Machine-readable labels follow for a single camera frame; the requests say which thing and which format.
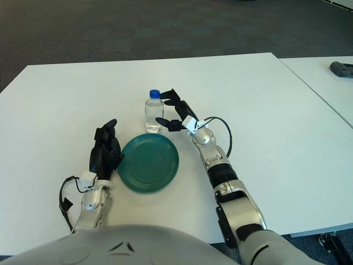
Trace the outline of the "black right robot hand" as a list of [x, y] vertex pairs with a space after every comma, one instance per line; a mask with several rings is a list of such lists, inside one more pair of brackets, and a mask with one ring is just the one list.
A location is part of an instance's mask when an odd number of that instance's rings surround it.
[[188, 117], [193, 117], [196, 121], [199, 121], [196, 114], [189, 107], [186, 101], [181, 100], [175, 90], [171, 89], [169, 91], [160, 94], [160, 99], [165, 99], [164, 104], [168, 106], [173, 106], [181, 120], [167, 120], [165, 118], [156, 117], [155, 121], [168, 129], [170, 132], [180, 131], [186, 129], [182, 122]]

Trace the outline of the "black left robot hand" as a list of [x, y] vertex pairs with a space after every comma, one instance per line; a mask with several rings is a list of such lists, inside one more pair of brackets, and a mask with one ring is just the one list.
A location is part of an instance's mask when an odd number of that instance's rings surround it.
[[98, 180], [111, 179], [112, 172], [117, 169], [124, 154], [115, 136], [116, 119], [112, 119], [100, 128], [94, 135], [94, 147], [90, 153], [89, 171], [97, 175]]

